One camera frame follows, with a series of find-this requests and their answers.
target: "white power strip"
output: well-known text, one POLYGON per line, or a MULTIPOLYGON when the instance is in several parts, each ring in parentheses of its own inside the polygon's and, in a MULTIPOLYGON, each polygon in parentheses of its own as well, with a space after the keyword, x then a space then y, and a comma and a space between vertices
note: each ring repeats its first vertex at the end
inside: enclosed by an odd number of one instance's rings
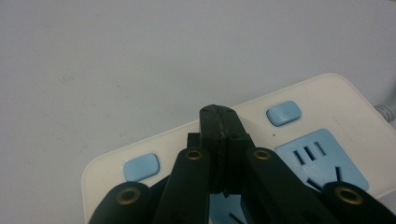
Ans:
MULTIPOLYGON (((379 198, 396 189, 396 132, 345 78, 325 74, 233 107, 256 147, 275 149, 319 129, 328 130, 379 198), (301 110, 296 120, 276 127, 266 112, 285 102, 301 110)), ((106 194, 126 181, 127 161, 156 155, 160 170, 141 180, 152 186, 171 173, 187 134, 199 132, 199 121, 150 137, 102 155, 86 167, 82 177, 85 219, 88 222, 106 194)))

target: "cable strain relief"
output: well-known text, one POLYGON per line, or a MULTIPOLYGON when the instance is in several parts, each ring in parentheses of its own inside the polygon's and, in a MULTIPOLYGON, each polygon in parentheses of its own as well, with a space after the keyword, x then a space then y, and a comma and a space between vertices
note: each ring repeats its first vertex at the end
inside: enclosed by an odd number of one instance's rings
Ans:
POLYGON ((376 105, 375 110, 384 118, 388 123, 395 120, 395 112, 385 105, 376 105))

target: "white surface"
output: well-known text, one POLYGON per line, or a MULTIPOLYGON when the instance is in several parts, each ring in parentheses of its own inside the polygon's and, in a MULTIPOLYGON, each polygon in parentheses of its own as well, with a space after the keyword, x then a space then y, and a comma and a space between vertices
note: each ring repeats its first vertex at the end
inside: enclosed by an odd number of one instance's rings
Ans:
POLYGON ((388 0, 0 2, 0 223, 82 223, 93 158, 309 77, 395 93, 388 0))
MULTIPOLYGON (((366 178, 372 196, 379 197, 396 188, 396 132, 341 76, 328 74, 311 78, 234 109, 256 147, 275 149, 326 129, 366 178), (265 112, 287 101, 296 103, 303 114, 294 122, 275 127, 265 112)), ((82 177, 86 221, 106 194, 125 182, 122 169, 125 162, 148 153, 156 154, 160 172, 142 181, 151 186, 170 174, 177 153, 186 147, 187 134, 198 132, 199 123, 195 121, 93 160, 82 177)))

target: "blue switch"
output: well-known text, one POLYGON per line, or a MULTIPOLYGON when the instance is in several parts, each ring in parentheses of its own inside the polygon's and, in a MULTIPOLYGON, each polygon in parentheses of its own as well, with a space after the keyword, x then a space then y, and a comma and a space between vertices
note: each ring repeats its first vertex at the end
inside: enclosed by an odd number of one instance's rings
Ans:
POLYGON ((280 127, 299 119, 301 114, 300 107, 293 101, 287 101, 267 110, 268 119, 276 127, 280 127))
POLYGON ((123 172, 126 181, 140 181, 160 172, 158 158, 152 154, 146 154, 125 162, 123 172))

